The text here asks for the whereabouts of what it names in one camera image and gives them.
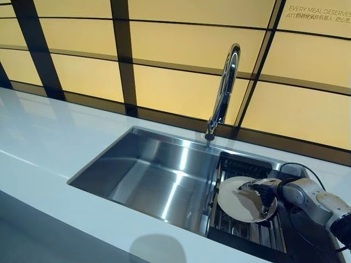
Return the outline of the right robot hand dark palm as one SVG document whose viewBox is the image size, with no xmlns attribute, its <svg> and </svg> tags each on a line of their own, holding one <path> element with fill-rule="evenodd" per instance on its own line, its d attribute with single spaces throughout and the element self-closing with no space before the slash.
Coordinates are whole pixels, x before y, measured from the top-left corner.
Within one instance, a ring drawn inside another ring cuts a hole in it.
<svg viewBox="0 0 351 263">
<path fill-rule="evenodd" d="M 242 184 L 239 191 L 256 191 L 260 196 L 263 207 L 260 215 L 266 218 L 275 197 L 278 196 L 278 186 L 282 183 L 279 179 L 254 179 Z"/>
</svg>

